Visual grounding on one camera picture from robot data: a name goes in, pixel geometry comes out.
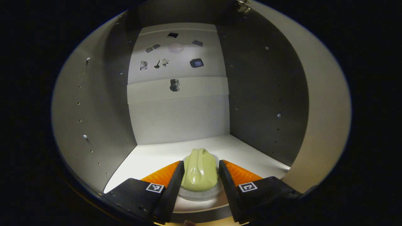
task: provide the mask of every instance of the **yellow-green plastic object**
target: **yellow-green plastic object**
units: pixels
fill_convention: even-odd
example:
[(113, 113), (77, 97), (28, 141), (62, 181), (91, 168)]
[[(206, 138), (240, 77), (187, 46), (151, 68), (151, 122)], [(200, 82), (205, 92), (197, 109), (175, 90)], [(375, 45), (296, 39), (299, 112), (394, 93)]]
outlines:
[(216, 161), (204, 148), (193, 149), (184, 160), (181, 187), (188, 191), (207, 191), (218, 183)]

